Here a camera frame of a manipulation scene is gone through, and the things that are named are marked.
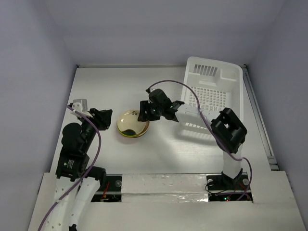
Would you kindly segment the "green plate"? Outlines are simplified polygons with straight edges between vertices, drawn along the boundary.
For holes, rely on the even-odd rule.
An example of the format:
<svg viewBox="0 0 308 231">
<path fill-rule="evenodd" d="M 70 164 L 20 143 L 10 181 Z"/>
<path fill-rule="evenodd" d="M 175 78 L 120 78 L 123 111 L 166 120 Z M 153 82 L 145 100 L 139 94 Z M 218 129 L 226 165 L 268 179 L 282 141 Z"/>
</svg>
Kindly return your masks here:
<svg viewBox="0 0 308 231">
<path fill-rule="evenodd" d="M 146 133 L 146 131 L 143 131 L 139 134 L 137 134 L 135 131 L 131 130 L 131 129 L 127 129 L 127 130 L 124 130 L 124 131 L 119 131 L 119 133 L 124 136 L 124 137 L 128 137 L 128 138 L 137 138 L 137 137 L 140 137 L 142 136 L 143 134 Z"/>
</svg>

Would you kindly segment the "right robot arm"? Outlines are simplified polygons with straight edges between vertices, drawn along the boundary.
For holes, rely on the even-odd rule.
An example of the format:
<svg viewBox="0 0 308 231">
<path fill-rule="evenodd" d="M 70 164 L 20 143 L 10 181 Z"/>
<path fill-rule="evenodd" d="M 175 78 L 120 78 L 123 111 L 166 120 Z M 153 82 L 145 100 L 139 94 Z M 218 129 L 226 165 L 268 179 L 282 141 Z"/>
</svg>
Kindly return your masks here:
<svg viewBox="0 0 308 231">
<path fill-rule="evenodd" d="M 146 92 L 149 99 L 140 101 L 138 121 L 157 121 L 164 117 L 180 124 L 190 123 L 206 128 L 223 151 L 222 185 L 228 189 L 234 188 L 243 173 L 242 158 L 237 153 L 247 135 L 246 127 L 235 112 L 230 108 L 219 112 L 203 110 L 193 90 L 195 107 L 183 101 L 171 101 L 161 89 L 147 89 Z"/>
</svg>

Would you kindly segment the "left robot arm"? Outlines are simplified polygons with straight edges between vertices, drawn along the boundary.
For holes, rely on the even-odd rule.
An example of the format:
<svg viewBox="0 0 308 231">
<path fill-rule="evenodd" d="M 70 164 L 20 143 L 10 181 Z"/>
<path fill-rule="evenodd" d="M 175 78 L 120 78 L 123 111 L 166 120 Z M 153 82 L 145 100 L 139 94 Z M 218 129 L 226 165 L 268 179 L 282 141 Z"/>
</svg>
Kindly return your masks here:
<svg viewBox="0 0 308 231">
<path fill-rule="evenodd" d="M 98 190 L 106 186 L 106 170 L 94 164 L 96 153 L 89 163 L 88 150 L 95 137 L 98 149 L 102 146 L 100 132 L 109 129 L 113 111 L 88 111 L 76 103 L 67 107 L 82 123 L 70 123 L 62 131 L 53 204 L 43 217 L 39 231 L 76 231 Z"/>
</svg>

